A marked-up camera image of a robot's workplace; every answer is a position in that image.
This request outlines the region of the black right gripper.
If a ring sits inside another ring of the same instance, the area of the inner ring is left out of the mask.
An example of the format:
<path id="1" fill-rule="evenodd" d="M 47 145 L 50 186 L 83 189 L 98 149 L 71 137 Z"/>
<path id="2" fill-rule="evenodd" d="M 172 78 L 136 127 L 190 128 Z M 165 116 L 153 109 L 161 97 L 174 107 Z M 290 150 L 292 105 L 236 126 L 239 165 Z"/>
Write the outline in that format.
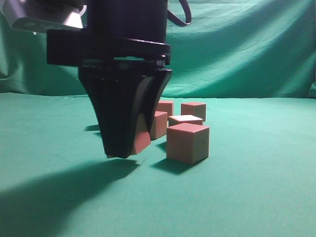
<path id="1" fill-rule="evenodd" d="M 172 70 L 166 43 L 166 0 L 83 0 L 86 27 L 48 30 L 47 62 L 80 67 L 79 80 L 94 108 L 106 155 L 130 156 L 139 113 L 150 133 Z M 133 57 L 151 70 L 84 67 Z"/>

